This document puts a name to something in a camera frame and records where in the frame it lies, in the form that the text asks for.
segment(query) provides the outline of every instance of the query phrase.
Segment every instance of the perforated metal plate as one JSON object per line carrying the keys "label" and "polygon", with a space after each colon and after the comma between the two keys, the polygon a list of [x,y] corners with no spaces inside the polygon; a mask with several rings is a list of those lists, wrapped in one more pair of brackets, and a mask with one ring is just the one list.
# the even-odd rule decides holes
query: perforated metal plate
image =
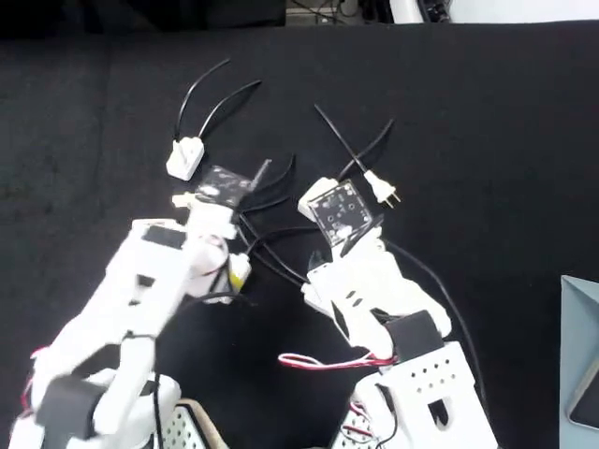
{"label": "perforated metal plate", "polygon": [[195,417],[183,405],[175,407],[162,436],[165,449],[209,449]]}
{"label": "perforated metal plate", "polygon": [[343,426],[356,427],[372,432],[371,425],[364,416],[349,410],[339,427],[339,433],[337,433],[330,449],[374,449],[379,442],[376,436],[368,437],[351,430],[343,429]]}

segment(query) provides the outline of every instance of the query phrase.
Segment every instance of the black cable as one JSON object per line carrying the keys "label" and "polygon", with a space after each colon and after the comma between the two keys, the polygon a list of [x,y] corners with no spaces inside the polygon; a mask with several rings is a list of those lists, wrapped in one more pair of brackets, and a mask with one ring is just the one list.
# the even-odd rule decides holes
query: black cable
{"label": "black cable", "polygon": [[214,108],[212,108],[212,110],[210,111],[210,114],[208,114],[208,117],[206,117],[206,120],[204,121],[204,124],[202,125],[201,129],[199,130],[199,133],[197,133],[197,136],[199,138],[202,138],[202,135],[204,134],[204,131],[206,131],[206,127],[208,126],[208,124],[210,123],[210,120],[212,118],[212,116],[216,113],[216,111],[218,109],[220,109],[227,101],[229,101],[231,98],[237,96],[238,94],[241,94],[243,91],[247,90],[247,89],[251,89],[254,86],[257,86],[259,84],[262,83],[262,80],[255,80],[252,82],[248,82],[247,84],[245,84],[244,86],[241,86],[237,91],[232,92],[231,94],[227,95],[225,98],[223,98],[221,101],[219,101],[216,106]]}
{"label": "black cable", "polygon": [[284,236],[294,236],[296,234],[314,232],[317,230],[318,230],[318,228],[313,227],[313,226],[293,226],[293,227],[286,227],[284,229],[277,229],[275,231],[267,232],[266,234],[262,234],[260,237],[255,239],[252,242],[252,244],[250,246],[248,246],[245,253],[250,255],[252,253],[252,251],[255,248],[257,248],[259,245],[261,245],[261,244],[264,245],[264,242],[266,240],[276,239],[278,237],[284,237]]}
{"label": "black cable", "polygon": [[[245,234],[243,234],[243,230],[240,229],[240,237],[243,240],[243,242],[249,246],[250,242],[248,240],[247,237],[245,237]],[[271,262],[269,262],[268,260],[266,260],[262,254],[259,253],[254,253],[254,259],[257,260],[258,262],[260,262],[262,265],[264,265],[266,268],[268,268],[270,271],[272,271],[273,273],[275,273],[276,275],[280,276],[281,278],[285,279],[286,281],[289,281],[291,283],[293,283],[294,285],[296,285],[297,287],[301,287],[301,282],[298,281],[297,279],[289,276],[287,273],[285,273],[284,271],[282,271],[281,269],[278,269],[276,266],[274,266]]]}
{"label": "black cable", "polygon": [[252,192],[252,195],[259,194],[261,192],[264,192],[265,190],[269,190],[272,187],[274,187],[275,185],[277,185],[279,182],[283,181],[287,177],[287,175],[289,175],[289,173],[291,172],[291,170],[293,169],[295,164],[296,164],[296,155],[291,154],[291,158],[289,159],[289,164],[287,165],[287,167],[285,168],[283,173],[281,173],[279,176],[277,176],[274,180],[269,181],[268,184],[258,185],[257,188]]}
{"label": "black cable", "polygon": [[356,155],[356,153],[354,152],[354,150],[352,150],[352,147],[349,146],[349,143],[347,143],[347,140],[345,140],[345,138],[342,136],[342,134],[339,131],[339,129],[337,129],[337,126],[335,126],[335,124],[331,121],[331,119],[329,118],[329,116],[327,114],[325,114],[325,111],[322,110],[318,105],[316,105],[316,103],[314,103],[314,107],[318,111],[318,113],[320,114],[320,116],[324,119],[324,121],[327,122],[327,125],[329,126],[330,130],[333,133],[335,133],[335,136],[337,136],[337,138],[341,141],[341,143],[343,144],[343,146],[345,147],[345,149],[347,150],[347,152],[349,153],[349,155],[352,157],[352,159],[354,160],[354,162],[358,165],[358,167],[364,173],[366,173],[368,171],[368,168],[366,168],[364,166],[364,164],[362,164],[362,162],[358,159],[358,156]]}
{"label": "black cable", "polygon": [[298,0],[291,0],[293,3],[295,3],[297,6],[301,7],[302,9],[306,9],[307,11],[312,12],[316,17],[321,17],[323,19],[327,19],[329,21],[334,21],[337,23],[341,23],[343,25],[347,25],[347,22],[341,21],[339,19],[335,19],[332,16],[329,16],[327,14],[323,14],[322,12],[316,11],[314,9],[312,9],[311,7],[308,7],[307,5],[304,5],[303,3],[299,2]]}
{"label": "black cable", "polygon": [[[366,147],[364,150],[358,153],[358,159],[360,161],[363,160],[372,150],[374,150],[379,145],[379,143],[381,143],[381,141],[388,135],[389,131],[391,131],[391,128],[393,127],[394,123],[395,119],[389,120],[383,128],[383,130],[379,133],[378,136],[376,136],[376,138],[374,138],[374,140],[368,145],[368,147]],[[337,175],[337,181],[341,181],[343,178],[345,178],[349,170],[351,170],[355,164],[356,161],[354,161],[354,159],[349,161],[347,165]]]}
{"label": "black cable", "polygon": [[291,196],[285,195],[281,198],[277,198],[273,201],[269,201],[268,203],[256,204],[255,206],[250,206],[248,208],[245,208],[243,210],[243,213],[252,213],[252,212],[258,212],[258,211],[261,211],[264,209],[270,209],[275,206],[278,206],[279,204],[285,203],[290,198],[291,198]]}
{"label": "black cable", "polygon": [[[256,232],[256,229],[252,226],[250,221],[242,213],[240,213],[240,220],[245,225],[245,227],[247,227],[247,229],[250,231],[250,233],[252,233],[252,235],[255,237],[255,239],[257,239],[259,237],[259,234]],[[306,278],[305,276],[302,276],[296,270],[294,270],[292,267],[290,267],[285,262],[285,260],[283,260],[281,258],[281,256],[279,256],[279,254],[277,254],[275,251],[272,250],[272,248],[269,245],[265,244],[265,245],[262,245],[262,247],[270,255],[270,257],[272,257],[272,259],[277,264],[279,264],[279,266],[284,271],[286,271],[289,275],[291,275],[293,278],[295,278],[296,281],[303,282],[303,283],[308,282],[308,278]]]}
{"label": "black cable", "polygon": [[378,444],[376,444],[376,447],[374,447],[374,449],[381,449],[385,444],[387,444],[388,442],[393,440],[393,438],[395,438],[397,429],[400,426],[399,419],[397,417],[397,411],[393,411],[393,417],[395,418],[395,424],[393,425],[393,432],[391,433],[391,435],[388,438],[385,438],[384,440],[381,440],[380,442],[378,442]]}
{"label": "black cable", "polygon": [[482,373],[482,369],[480,368],[480,363],[478,361],[478,355],[476,353],[475,343],[472,339],[472,335],[470,334],[470,331],[468,330],[466,321],[461,316],[458,306],[456,305],[456,303],[453,301],[453,299],[447,292],[447,289],[446,289],[445,285],[443,284],[443,281],[441,281],[441,278],[439,278],[439,276],[437,276],[437,274],[432,270],[432,268],[429,268],[424,262],[422,262],[420,259],[418,259],[415,255],[411,254],[407,250],[404,250],[401,246],[393,243],[392,241],[383,239],[383,242],[387,246],[389,246],[392,250],[394,250],[395,252],[410,259],[416,266],[418,266],[422,270],[426,271],[429,274],[429,276],[431,276],[434,279],[434,281],[437,283],[439,290],[441,290],[441,292],[443,293],[443,296],[446,298],[446,302],[449,305],[449,308],[453,311],[454,315],[456,315],[456,318],[458,319],[458,323],[460,324],[461,332],[464,335],[464,339],[466,340],[466,345],[468,346],[468,352],[470,353],[470,357],[472,358],[472,362],[474,365],[475,377],[478,381],[478,394],[480,395],[480,403],[483,407],[483,410],[485,411],[485,414],[487,415],[487,417],[489,417],[489,404],[487,402],[487,390],[485,388],[485,383],[483,381],[483,373]]}
{"label": "black cable", "polygon": [[160,419],[160,404],[158,403],[158,388],[160,386],[160,374],[156,368],[154,368],[153,373],[153,392],[152,392],[152,401],[153,401],[153,419],[156,425],[156,439],[158,440],[158,449],[164,449],[165,442],[162,439],[162,421]]}
{"label": "black cable", "polygon": [[197,86],[202,81],[204,81],[207,77],[209,77],[210,74],[212,74],[213,72],[215,72],[216,70],[221,68],[223,65],[227,65],[230,62],[231,62],[231,60],[229,58],[225,59],[224,61],[221,61],[220,63],[218,63],[211,69],[209,69],[207,72],[200,75],[200,77],[197,80],[195,80],[194,83],[191,85],[191,87],[187,90],[187,94],[185,94],[185,97],[183,98],[183,102],[181,103],[181,107],[179,108],[179,115],[177,116],[177,122],[175,123],[175,131],[173,134],[174,140],[179,141],[179,139],[181,137],[181,121],[183,120],[183,114],[185,113],[185,108],[187,108],[187,102],[189,101],[189,97],[191,96],[191,94],[194,92],[194,90],[197,88]]}

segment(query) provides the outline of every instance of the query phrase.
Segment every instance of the black fabric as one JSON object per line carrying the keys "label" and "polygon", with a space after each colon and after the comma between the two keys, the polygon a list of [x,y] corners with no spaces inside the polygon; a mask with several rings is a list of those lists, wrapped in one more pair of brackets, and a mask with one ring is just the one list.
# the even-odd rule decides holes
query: black fabric
{"label": "black fabric", "polygon": [[[386,234],[439,273],[469,323],[503,448],[557,448],[560,275],[599,279],[598,46],[599,24],[584,22],[2,44],[2,433],[29,354],[82,308],[129,221],[177,216],[170,196],[184,185],[164,167],[173,122],[189,83],[230,56],[189,105],[186,135],[232,88],[264,82],[212,130],[202,165],[251,176],[270,157],[274,174],[296,152],[298,197],[347,163],[314,101],[356,148],[396,117],[374,166],[403,200],[386,213]],[[260,231],[305,224],[292,203],[253,218]],[[302,268],[324,241],[273,246]],[[160,371],[202,402],[231,447],[326,444],[368,371],[299,371],[276,356],[361,352],[261,267],[248,295],[256,307],[179,317]]]}

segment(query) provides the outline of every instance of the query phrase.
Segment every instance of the white power plug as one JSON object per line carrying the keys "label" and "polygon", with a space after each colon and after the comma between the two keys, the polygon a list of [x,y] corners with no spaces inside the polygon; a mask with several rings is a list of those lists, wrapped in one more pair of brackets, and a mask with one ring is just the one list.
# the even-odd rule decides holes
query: white power plug
{"label": "white power plug", "polygon": [[393,196],[398,202],[402,202],[400,198],[395,194],[395,187],[389,184],[387,181],[381,180],[374,174],[372,170],[364,172],[364,178],[371,185],[376,201],[379,203],[385,202],[391,208],[393,204],[389,199]]}
{"label": "white power plug", "polygon": [[203,156],[204,143],[201,138],[173,140],[172,153],[167,160],[167,173],[180,180],[189,181]]}

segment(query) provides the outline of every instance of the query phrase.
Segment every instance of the hole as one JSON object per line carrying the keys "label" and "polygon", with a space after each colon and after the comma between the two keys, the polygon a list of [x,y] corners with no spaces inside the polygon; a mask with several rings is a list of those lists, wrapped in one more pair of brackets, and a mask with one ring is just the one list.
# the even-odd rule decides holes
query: hole
{"label": "hole", "polygon": [[429,412],[431,412],[432,421],[440,427],[447,427],[449,423],[449,412],[443,399],[435,400],[429,404]]}

